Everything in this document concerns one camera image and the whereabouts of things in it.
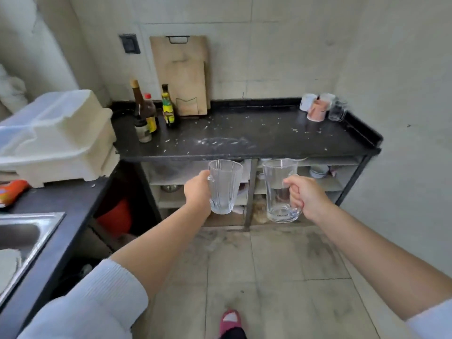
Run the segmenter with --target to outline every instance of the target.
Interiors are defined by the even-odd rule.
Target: electrical outlet
[[[120,34],[119,38],[121,38],[122,47],[124,47],[126,53],[134,53],[136,55],[141,53],[136,34]]]

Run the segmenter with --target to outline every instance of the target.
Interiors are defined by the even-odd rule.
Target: clear glass mug
[[[302,210],[290,204],[289,186],[283,180],[297,174],[298,162],[292,159],[272,159],[263,162],[267,187],[267,216],[274,222],[292,222]]]
[[[243,165],[232,160],[217,159],[209,163],[209,171],[210,207],[214,213],[228,214],[239,193]]]

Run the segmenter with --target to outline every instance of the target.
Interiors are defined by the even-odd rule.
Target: right hand
[[[325,209],[334,205],[314,178],[292,175],[284,183],[290,186],[292,206],[301,208],[311,221],[318,221]]]

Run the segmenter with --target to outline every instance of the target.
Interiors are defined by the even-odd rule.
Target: left hand
[[[209,170],[203,170],[198,176],[193,177],[184,185],[184,194],[187,199],[187,205],[199,207],[205,210],[207,215],[210,214],[210,189],[207,177],[210,175]]]

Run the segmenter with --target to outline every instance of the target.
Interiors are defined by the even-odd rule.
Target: hand
[[[210,189],[207,177],[209,170],[203,170],[198,176],[193,177],[184,185],[184,194],[187,199],[187,205],[193,205],[201,211],[205,211],[207,216],[210,214]]]
[[[333,205],[314,178],[292,175],[284,183],[290,186],[292,206],[300,207],[309,220],[318,221],[325,209]]]

